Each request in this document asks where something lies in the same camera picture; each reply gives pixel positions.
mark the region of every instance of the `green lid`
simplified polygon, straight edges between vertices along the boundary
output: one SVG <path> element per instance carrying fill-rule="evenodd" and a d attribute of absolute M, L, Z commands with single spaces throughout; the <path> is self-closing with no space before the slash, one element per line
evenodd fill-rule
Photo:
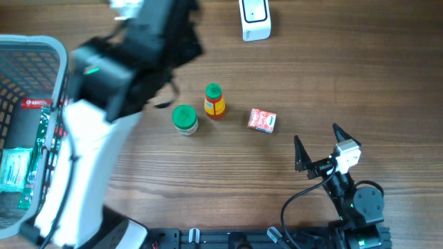
<path fill-rule="evenodd" d="M 192 106 L 184 104 L 172 112 L 172 121 L 179 129 L 190 129 L 197 122 L 197 114 Z"/>
<path fill-rule="evenodd" d="M 222 88 L 217 83 L 211 83 L 206 87 L 206 96 L 208 98 L 216 100 L 222 95 Z"/>

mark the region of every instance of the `wooden table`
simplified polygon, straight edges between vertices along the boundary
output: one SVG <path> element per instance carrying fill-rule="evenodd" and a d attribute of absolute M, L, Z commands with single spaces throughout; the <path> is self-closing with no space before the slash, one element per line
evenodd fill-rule
<path fill-rule="evenodd" d="M 332 123 L 363 143 L 356 181 L 386 191 L 395 248 L 443 248 L 443 2 L 272 1 L 270 39 L 245 43 L 238 2 L 204 1 L 204 56 L 177 70 L 200 121 L 180 136 L 172 108 L 146 107 L 115 167 L 107 205 L 150 228 L 267 228 L 318 180 L 294 171 L 293 136 L 314 160 L 332 152 Z M 69 50 L 109 32 L 106 6 L 2 8 L 1 33 L 45 34 Z M 228 113 L 209 120 L 204 89 L 218 82 Z M 170 97 L 162 91 L 160 102 Z M 246 128 L 252 108 L 277 113 L 273 134 Z M 287 209 L 287 223 L 338 216 L 325 191 Z M 0 248 L 27 248 L 19 237 Z"/>

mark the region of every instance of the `pink box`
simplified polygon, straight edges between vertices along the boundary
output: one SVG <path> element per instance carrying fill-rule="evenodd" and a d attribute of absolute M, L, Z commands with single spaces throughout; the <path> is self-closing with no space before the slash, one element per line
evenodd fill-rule
<path fill-rule="evenodd" d="M 248 127 L 267 133 L 272 133 L 274 130 L 275 120 L 277 114 L 262 111 L 259 109 L 252 109 L 249 117 Z"/>

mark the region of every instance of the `green package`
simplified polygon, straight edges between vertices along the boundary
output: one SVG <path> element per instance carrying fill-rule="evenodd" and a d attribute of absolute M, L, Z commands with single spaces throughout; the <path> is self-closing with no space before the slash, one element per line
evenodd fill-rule
<path fill-rule="evenodd" d="M 18 208 L 20 210 L 27 210 L 30 207 L 34 194 L 34 184 L 37 177 L 37 168 L 39 166 L 40 158 L 42 157 L 41 151 L 44 146 L 44 139 L 46 131 L 48 129 L 49 117 L 51 110 L 49 107 L 42 107 L 42 114 L 40 115 L 40 123 L 37 128 L 37 137 L 35 139 L 35 145 L 33 150 L 33 156 L 26 176 L 25 188 L 21 194 Z"/>
<path fill-rule="evenodd" d="M 22 192 L 33 149 L 4 149 L 0 166 L 0 192 Z"/>

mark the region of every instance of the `gray basket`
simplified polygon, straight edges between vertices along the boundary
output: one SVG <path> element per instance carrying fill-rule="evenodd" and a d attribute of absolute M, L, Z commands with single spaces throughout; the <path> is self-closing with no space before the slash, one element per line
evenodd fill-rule
<path fill-rule="evenodd" d="M 22 98 L 53 100 L 30 208 L 17 209 L 21 193 L 0 193 L 0 239 L 16 235 L 20 224 L 36 214 L 44 202 L 42 190 L 49 186 L 58 153 L 56 144 L 62 137 L 62 127 L 56 123 L 62 125 L 67 65 L 65 47 L 52 37 L 0 35 L 0 151 L 34 147 L 41 110 L 22 110 Z"/>

